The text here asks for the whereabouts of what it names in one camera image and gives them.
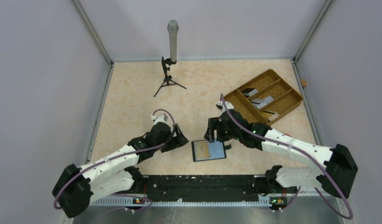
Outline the gold credit card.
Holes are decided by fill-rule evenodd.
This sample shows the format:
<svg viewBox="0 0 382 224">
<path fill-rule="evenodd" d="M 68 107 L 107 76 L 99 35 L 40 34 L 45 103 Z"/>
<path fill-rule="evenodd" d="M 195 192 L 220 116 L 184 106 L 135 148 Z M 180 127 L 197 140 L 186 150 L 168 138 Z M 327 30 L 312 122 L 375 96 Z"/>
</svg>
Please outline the gold credit card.
<svg viewBox="0 0 382 224">
<path fill-rule="evenodd" d="M 194 154 L 197 161 L 207 160 L 210 158 L 208 142 L 197 141 L 194 143 Z"/>
</svg>

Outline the black leather card holder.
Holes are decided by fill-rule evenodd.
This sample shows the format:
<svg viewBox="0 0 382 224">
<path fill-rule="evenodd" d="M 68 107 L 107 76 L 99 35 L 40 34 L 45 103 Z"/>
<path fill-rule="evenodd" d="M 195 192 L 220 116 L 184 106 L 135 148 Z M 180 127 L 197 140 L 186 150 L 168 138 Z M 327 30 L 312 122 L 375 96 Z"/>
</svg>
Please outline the black leather card holder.
<svg viewBox="0 0 382 224">
<path fill-rule="evenodd" d="M 207 140 L 196 140 L 196 141 L 191 142 L 193 162 L 200 162 L 200 161 L 197 161 L 195 159 L 195 154 L 194 154 L 194 143 L 197 141 L 208 142 Z M 210 158 L 207 160 L 202 160 L 202 161 L 212 161 L 212 160 L 225 159 L 225 158 L 227 158 L 226 151 L 231 149 L 231 148 L 232 148 L 231 144 L 225 145 L 223 142 L 220 142 L 220 141 L 215 141 L 213 143 L 208 142 L 208 149 L 209 149 Z"/>
</svg>

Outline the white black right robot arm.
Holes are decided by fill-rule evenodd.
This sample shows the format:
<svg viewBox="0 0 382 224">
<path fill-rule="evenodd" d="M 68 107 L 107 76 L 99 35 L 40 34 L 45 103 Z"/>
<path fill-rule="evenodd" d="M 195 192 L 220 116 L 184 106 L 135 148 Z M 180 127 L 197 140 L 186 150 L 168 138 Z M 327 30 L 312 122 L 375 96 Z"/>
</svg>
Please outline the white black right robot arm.
<svg viewBox="0 0 382 224">
<path fill-rule="evenodd" d="M 297 140 L 269 125 L 249 123 L 233 109 L 209 118 L 204 138 L 209 142 L 237 140 L 248 148 L 280 154 L 303 164 L 297 168 L 275 165 L 267 170 L 264 183 L 272 192 L 289 187 L 313 187 L 337 198 L 348 198 L 358 172 L 346 146 L 325 147 Z"/>
</svg>

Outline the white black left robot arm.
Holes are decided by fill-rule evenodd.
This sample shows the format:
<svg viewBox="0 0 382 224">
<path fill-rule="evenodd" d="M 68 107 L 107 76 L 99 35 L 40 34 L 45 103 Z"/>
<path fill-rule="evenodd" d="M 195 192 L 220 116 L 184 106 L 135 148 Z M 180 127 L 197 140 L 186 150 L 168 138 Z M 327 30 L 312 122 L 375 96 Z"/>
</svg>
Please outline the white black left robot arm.
<svg viewBox="0 0 382 224">
<path fill-rule="evenodd" d="M 170 127 L 157 122 L 149 132 L 131 139 L 104 158 L 79 167 L 70 164 L 52 190 L 54 208 L 74 218 L 102 197 L 126 190 L 137 193 L 143 181 L 135 174 L 135 165 L 153 157 L 157 151 L 168 152 L 188 142 L 178 124 Z"/>
</svg>

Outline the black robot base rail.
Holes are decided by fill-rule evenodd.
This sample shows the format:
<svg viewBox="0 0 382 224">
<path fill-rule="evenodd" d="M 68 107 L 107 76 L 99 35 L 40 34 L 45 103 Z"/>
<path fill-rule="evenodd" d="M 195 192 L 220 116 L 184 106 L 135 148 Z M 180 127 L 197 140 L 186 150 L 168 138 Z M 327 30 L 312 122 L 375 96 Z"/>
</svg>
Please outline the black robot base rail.
<svg viewBox="0 0 382 224">
<path fill-rule="evenodd" d="M 136 181 L 132 190 L 154 202 L 257 202 L 282 193 L 258 175 L 150 175 Z"/>
</svg>

